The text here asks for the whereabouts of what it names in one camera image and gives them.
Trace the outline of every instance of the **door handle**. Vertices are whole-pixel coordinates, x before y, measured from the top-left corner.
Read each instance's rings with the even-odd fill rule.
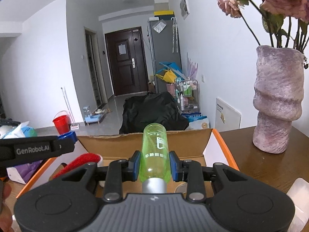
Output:
[[[132,65],[133,65],[133,69],[135,68],[135,59],[132,58]]]

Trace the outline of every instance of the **finger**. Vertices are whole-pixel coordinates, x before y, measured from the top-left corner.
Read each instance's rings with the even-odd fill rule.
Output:
[[[12,213],[7,205],[2,204],[2,213],[0,215],[0,228],[3,232],[10,232],[12,228]]]
[[[3,201],[4,201],[7,197],[10,196],[11,192],[12,192],[12,187],[11,187],[9,184],[5,183],[5,184],[4,184],[4,189],[3,189]]]

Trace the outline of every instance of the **brown front door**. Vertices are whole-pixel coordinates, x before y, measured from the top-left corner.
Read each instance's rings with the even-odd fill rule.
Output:
[[[105,34],[115,96],[147,91],[142,28]]]

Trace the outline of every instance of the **textured ceramic vase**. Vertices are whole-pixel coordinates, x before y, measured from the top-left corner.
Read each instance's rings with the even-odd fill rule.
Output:
[[[304,55],[289,48],[257,48],[254,107],[259,111],[254,145],[268,153],[283,153],[292,121],[302,115]]]

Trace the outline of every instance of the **blue gripper pad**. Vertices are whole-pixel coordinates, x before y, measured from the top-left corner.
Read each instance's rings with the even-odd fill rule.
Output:
[[[177,163],[176,158],[175,158],[175,156],[172,152],[169,153],[169,157],[170,157],[171,174],[172,174],[173,181],[178,181],[178,175],[179,175],[179,173],[178,173],[178,170],[179,170],[178,163]]]
[[[133,179],[134,181],[137,181],[138,173],[139,173],[139,166],[141,163],[141,152],[137,155],[134,164],[133,164]]]

